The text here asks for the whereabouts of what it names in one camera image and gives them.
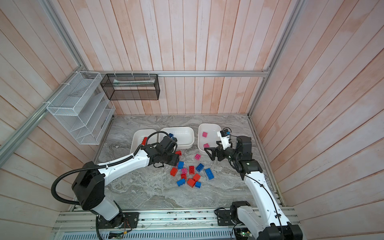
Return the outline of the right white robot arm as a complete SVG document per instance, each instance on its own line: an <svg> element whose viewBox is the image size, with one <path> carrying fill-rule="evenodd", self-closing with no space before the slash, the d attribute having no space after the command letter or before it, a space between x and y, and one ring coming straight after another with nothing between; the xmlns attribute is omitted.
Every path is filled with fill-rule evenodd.
<svg viewBox="0 0 384 240"><path fill-rule="evenodd" d="M281 210L270 190L263 169L253 159L252 139L237 136L232 141L228 130L218 132L217 147L205 148L211 160L227 159L251 191L258 213L246 201L233 202L232 221L243 224L256 240L301 240L304 234L299 225L294 225Z"/></svg>

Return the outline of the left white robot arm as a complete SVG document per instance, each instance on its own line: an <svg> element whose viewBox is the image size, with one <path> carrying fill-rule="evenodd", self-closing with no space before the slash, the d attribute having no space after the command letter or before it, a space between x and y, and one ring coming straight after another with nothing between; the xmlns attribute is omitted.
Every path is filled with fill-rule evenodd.
<svg viewBox="0 0 384 240"><path fill-rule="evenodd" d="M105 186L123 175L145 168L147 166L165 164L175 167L180 160L176 154L178 147L177 138L165 134L159 143L139 145L130 155L124 156L114 161L96 165L88 162L80 169L71 170L59 176L51 186L52 196L59 202L81 206L85 211L103 217L106 221L117 220L121 223L123 212L118 204L110 200L105 195ZM72 184L72 190L77 198L71 201L60 197L57 193L57 185L64 178L77 174Z"/></svg>

